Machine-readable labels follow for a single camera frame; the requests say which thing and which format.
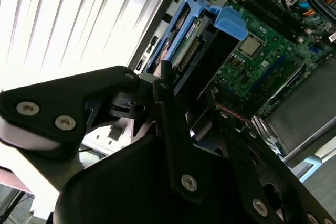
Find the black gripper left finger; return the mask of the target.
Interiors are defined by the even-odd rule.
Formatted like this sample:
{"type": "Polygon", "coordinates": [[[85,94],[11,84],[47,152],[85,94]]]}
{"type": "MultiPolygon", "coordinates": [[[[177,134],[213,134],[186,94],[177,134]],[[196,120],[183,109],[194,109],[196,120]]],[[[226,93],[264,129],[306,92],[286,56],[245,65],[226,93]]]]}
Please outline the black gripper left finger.
{"type": "Polygon", "coordinates": [[[1,140],[53,161],[75,157],[86,134],[121,118],[133,120],[136,142],[163,142],[171,190],[201,203],[194,146],[166,80],[147,82],[116,66],[1,93],[1,140]]]}

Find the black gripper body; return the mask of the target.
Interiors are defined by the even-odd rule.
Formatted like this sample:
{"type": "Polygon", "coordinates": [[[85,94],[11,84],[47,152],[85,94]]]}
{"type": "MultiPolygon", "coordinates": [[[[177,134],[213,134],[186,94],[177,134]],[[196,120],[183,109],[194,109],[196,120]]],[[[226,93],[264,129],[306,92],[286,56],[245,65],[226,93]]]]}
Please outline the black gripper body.
{"type": "Polygon", "coordinates": [[[199,147],[190,159],[201,174],[200,204],[171,190],[164,144],[148,137],[77,173],[59,195],[54,223],[244,223],[228,161],[199,147]]]}

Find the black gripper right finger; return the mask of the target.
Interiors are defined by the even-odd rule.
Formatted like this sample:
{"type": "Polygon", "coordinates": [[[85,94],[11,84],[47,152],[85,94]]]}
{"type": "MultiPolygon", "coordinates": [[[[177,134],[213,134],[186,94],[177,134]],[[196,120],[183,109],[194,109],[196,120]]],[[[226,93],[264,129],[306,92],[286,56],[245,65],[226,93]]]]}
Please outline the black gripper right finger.
{"type": "Polygon", "coordinates": [[[252,125],[223,109],[211,91],[206,101],[245,213],[256,223],[335,223],[252,125]]]}

